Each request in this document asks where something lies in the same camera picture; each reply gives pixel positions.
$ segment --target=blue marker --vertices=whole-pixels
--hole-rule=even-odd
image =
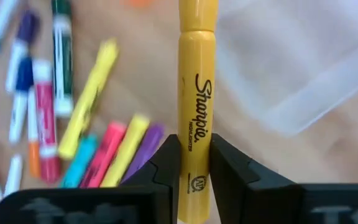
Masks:
[[[91,134],[83,138],[75,158],[71,162],[61,184],[61,188],[77,188],[86,172],[88,164],[98,148],[98,137]]]

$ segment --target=yellow marker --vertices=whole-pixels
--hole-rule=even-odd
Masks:
[[[148,118],[135,114],[118,147],[117,156],[107,170],[100,187],[117,187],[119,185],[149,124]]]
[[[60,142],[59,156],[62,159],[73,159],[78,141],[88,128],[96,100],[106,83],[110,69],[116,61],[117,56],[118,47],[115,40],[108,40],[101,44],[96,63]]]
[[[209,217],[209,144],[212,134],[218,0],[179,0],[178,137],[181,175],[178,217]]]

